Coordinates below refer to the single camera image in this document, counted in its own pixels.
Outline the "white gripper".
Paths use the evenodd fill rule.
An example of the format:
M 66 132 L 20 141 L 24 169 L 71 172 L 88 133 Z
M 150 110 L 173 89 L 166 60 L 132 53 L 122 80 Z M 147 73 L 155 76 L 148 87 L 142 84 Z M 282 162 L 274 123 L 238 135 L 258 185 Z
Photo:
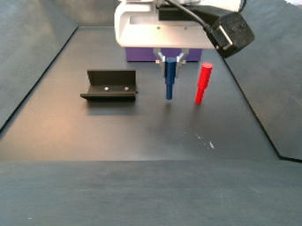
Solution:
M 165 0 L 119 0 L 115 11 L 116 42 L 122 47 L 154 48 L 162 77 L 166 76 L 166 56 L 160 48 L 182 48 L 177 56 L 177 77 L 186 64 L 189 49 L 211 49 L 203 27 L 195 21 L 160 21 L 159 7 Z

